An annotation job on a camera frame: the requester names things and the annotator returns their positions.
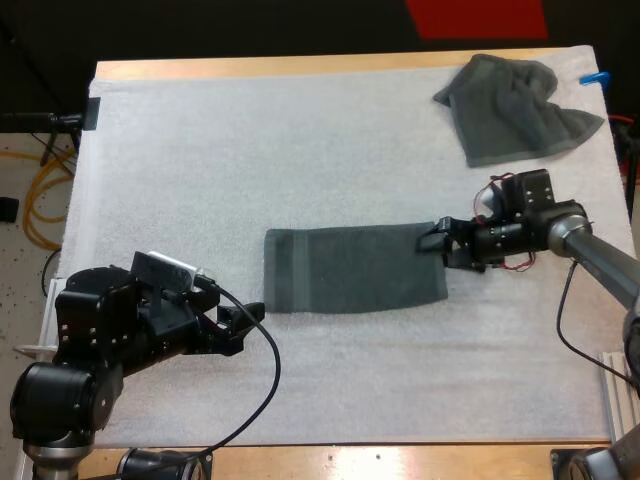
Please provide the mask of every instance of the blue clip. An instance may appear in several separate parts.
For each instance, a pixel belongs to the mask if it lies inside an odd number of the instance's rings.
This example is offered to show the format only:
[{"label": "blue clip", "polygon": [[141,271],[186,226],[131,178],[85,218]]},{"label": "blue clip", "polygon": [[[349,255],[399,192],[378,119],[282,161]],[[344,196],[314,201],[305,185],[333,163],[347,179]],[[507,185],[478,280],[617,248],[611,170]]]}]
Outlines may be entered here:
[{"label": "blue clip", "polygon": [[590,83],[597,82],[602,85],[602,90],[606,91],[607,88],[609,88],[610,80],[611,75],[609,74],[609,72],[598,72],[580,77],[580,85],[589,85]]}]

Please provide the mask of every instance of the black background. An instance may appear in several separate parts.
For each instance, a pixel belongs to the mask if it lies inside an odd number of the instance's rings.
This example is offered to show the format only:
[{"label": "black background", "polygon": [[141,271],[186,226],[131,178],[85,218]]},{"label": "black background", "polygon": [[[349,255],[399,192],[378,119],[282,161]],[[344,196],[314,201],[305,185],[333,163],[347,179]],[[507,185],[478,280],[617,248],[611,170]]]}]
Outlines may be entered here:
[{"label": "black background", "polygon": [[[545,0],[548,40],[425,41],[403,0],[0,0],[0,112],[84,110],[96,62],[593,45],[610,112],[640,111],[640,2]],[[23,51],[60,106],[38,84]]]}]

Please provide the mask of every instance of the crumpled gray towel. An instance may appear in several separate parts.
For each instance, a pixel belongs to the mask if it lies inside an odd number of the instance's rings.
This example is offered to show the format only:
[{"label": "crumpled gray towel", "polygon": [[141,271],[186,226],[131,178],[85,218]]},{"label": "crumpled gray towel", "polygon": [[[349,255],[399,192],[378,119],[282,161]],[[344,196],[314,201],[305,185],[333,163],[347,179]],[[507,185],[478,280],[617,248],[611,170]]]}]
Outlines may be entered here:
[{"label": "crumpled gray towel", "polygon": [[442,256],[416,251],[433,223],[269,230],[268,312],[364,313],[447,298]]},{"label": "crumpled gray towel", "polygon": [[540,62],[480,54],[433,98],[451,107],[467,163],[478,167],[575,148],[600,128],[596,115],[549,103],[557,85]]}]

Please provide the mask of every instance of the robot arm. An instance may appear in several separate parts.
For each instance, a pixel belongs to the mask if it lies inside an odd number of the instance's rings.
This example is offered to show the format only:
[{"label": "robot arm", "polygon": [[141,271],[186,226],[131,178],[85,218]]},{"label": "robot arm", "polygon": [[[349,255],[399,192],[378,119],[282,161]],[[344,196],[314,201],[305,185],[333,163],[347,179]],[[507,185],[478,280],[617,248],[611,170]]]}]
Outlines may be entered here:
[{"label": "robot arm", "polygon": [[[573,258],[628,309],[622,332],[631,376],[640,381],[640,262],[592,234],[582,206],[555,202],[546,170],[496,177],[490,183],[493,215],[465,221],[440,219],[420,238],[418,251],[441,251],[445,265],[484,272],[505,257],[551,250]],[[567,472],[571,480],[640,478],[640,425],[608,449],[576,455]]]},{"label": "robot arm", "polygon": [[[136,252],[131,270],[71,276],[56,298],[58,351],[31,364],[11,399],[13,434],[34,461],[34,478],[77,478],[122,392],[123,378],[175,355],[235,355],[255,326],[222,307],[213,280],[157,253]],[[205,312],[217,307],[217,321]],[[264,305],[245,305],[254,319]]]}]

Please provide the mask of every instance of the table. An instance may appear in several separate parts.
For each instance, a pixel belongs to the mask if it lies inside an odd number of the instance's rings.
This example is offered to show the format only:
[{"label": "table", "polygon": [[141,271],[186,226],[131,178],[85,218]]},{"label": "table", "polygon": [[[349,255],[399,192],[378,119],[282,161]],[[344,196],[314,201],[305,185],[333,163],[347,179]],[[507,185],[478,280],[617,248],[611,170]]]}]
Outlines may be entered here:
[{"label": "table", "polygon": [[[554,49],[483,51],[505,58],[531,58]],[[452,66],[480,51],[416,52],[313,57],[142,60],[100,62],[96,78],[180,79],[341,73]],[[552,448],[575,444],[462,444],[403,446],[230,447],[215,454],[216,479],[232,478],[551,478]],[[112,473],[123,449],[99,449],[81,465],[80,476]]]}]

